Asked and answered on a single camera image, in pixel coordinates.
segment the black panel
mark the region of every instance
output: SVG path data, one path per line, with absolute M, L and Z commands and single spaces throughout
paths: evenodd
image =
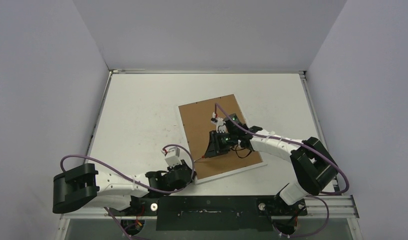
M 157 231 L 273 231 L 257 201 L 274 196 L 164 196 L 159 199 Z

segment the cork board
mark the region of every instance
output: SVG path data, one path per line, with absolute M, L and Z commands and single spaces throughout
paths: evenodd
M 246 122 L 233 94 L 179 106 L 180 117 L 193 159 L 199 159 L 205 154 L 209 132 L 215 130 L 215 125 L 210 120 L 215 103 L 219 103 L 229 114 L 236 113 L 242 123 Z M 220 110 L 217 113 L 219 117 L 225 117 Z M 247 150 L 238 152 L 240 156 L 247 153 Z M 238 158 L 234 151 L 230 151 L 225 155 L 197 160 L 195 170 L 197 180 L 203 180 L 242 172 L 254 168 L 253 166 L 262 166 L 262 164 L 263 160 L 258 152 L 252 152 L 246 158 Z

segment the screw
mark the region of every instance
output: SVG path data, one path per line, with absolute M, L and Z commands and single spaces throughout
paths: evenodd
M 156 203 L 151 204 L 151 211 L 155 212 L 158 209 L 158 205 Z
M 266 204 L 264 204 L 263 202 L 258 205 L 258 209 L 260 209 L 260 211 L 264 211 L 265 208 Z

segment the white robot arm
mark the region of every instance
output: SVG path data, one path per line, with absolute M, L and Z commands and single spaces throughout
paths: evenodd
M 307 195 L 318 195 L 336 176 L 337 171 L 334 167 L 307 149 L 316 150 L 335 164 L 317 138 L 310 137 L 308 140 L 285 138 L 261 127 L 248 128 L 246 124 L 239 121 L 236 114 L 231 114 L 229 117 L 232 120 L 228 117 L 223 120 L 227 132 L 216 130 L 210 132 L 210 143 L 204 157 L 220 156 L 228 153 L 233 147 L 240 146 L 250 151 L 265 152 L 292 163 L 297 180 L 290 182 L 278 193 L 287 205 L 293 205 Z
M 138 198 L 158 198 L 184 188 L 196 173 L 180 159 L 179 148 L 171 147 L 163 154 L 167 171 L 119 175 L 110 170 L 97 171 L 93 163 L 86 163 L 56 175 L 53 212 L 64 214 L 81 207 L 123 211 L 137 203 Z

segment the gray wall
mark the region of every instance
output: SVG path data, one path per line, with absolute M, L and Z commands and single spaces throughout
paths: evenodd
M 74 0 L 111 69 L 305 70 L 346 0 Z
M 408 239 L 408 0 L 348 0 L 307 73 L 365 239 Z
M 53 176 L 86 152 L 107 77 L 71 0 L 0 0 L 0 240 L 55 236 Z

